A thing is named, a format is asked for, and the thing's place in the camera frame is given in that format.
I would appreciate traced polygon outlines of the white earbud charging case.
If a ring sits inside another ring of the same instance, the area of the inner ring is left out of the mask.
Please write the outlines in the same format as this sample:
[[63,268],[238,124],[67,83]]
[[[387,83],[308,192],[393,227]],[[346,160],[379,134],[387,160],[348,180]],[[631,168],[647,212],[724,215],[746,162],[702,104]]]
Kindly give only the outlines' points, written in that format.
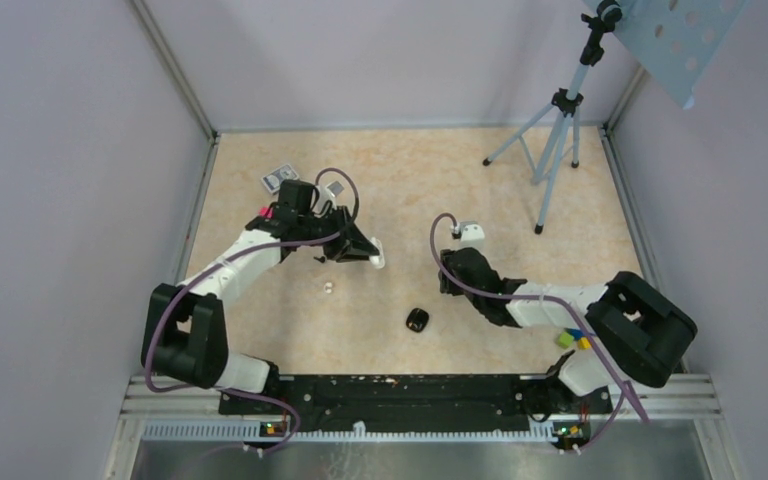
[[369,263],[375,268],[375,269],[383,269],[386,266],[386,258],[384,254],[384,248],[382,242],[376,238],[372,237],[370,239],[370,242],[375,247],[377,254],[371,255],[368,259]]

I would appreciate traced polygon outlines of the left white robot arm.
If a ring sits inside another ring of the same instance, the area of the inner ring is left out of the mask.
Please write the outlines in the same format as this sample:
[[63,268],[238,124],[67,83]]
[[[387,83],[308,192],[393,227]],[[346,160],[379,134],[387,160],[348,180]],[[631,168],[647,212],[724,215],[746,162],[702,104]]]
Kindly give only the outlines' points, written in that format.
[[323,261],[383,267],[383,246],[356,226],[358,212],[337,204],[325,186],[282,183],[277,199],[213,262],[177,285],[162,283],[152,291],[141,351],[146,373],[203,389],[242,391],[255,412],[274,410],[281,397],[280,386],[270,379],[274,367],[231,351],[225,309],[300,247],[321,247]]

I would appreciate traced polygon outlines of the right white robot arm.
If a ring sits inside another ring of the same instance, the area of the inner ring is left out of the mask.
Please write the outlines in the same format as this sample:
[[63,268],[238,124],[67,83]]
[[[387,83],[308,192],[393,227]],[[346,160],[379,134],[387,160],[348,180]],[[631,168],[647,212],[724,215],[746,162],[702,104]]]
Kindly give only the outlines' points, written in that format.
[[604,284],[550,286],[501,276],[473,247],[443,249],[437,259],[441,292],[466,297],[491,324],[576,329],[590,341],[546,385],[549,404],[560,412],[617,382],[663,387],[698,334],[687,314],[630,271]]

